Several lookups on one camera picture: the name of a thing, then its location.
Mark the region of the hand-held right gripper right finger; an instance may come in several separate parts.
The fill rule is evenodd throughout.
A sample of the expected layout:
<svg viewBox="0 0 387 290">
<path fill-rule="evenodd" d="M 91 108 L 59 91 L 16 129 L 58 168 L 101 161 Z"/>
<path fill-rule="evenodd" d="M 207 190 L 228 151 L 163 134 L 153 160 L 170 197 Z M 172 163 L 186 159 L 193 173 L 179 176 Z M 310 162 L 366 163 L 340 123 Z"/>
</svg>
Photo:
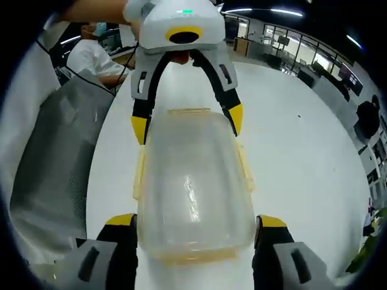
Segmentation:
<svg viewBox="0 0 387 290">
<path fill-rule="evenodd" d="M 258 215 L 253 256 L 255 289 L 328 289 L 327 266 L 307 245 L 294 241 L 276 217 Z"/>
</svg>

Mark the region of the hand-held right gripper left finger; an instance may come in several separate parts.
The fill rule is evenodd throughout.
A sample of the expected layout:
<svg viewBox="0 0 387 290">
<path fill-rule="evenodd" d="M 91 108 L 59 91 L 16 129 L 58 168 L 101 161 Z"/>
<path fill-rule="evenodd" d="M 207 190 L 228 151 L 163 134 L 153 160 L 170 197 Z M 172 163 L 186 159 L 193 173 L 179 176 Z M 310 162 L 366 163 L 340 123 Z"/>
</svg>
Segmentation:
<svg viewBox="0 0 387 290">
<path fill-rule="evenodd" d="M 97 239 L 75 238 L 76 289 L 134 289 L 137 258 L 137 215 L 109 219 Z"/>
</svg>

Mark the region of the person's left hand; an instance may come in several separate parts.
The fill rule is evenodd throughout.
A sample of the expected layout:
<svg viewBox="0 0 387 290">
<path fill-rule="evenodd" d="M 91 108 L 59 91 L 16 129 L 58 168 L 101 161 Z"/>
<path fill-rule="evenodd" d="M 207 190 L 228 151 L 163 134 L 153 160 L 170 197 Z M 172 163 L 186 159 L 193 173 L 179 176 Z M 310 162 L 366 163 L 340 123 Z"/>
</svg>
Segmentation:
<svg viewBox="0 0 387 290">
<path fill-rule="evenodd" d="M 140 27 L 141 23 L 139 21 L 130 22 L 131 31 L 135 37 L 136 42 L 139 42 L 140 39 Z"/>
</svg>

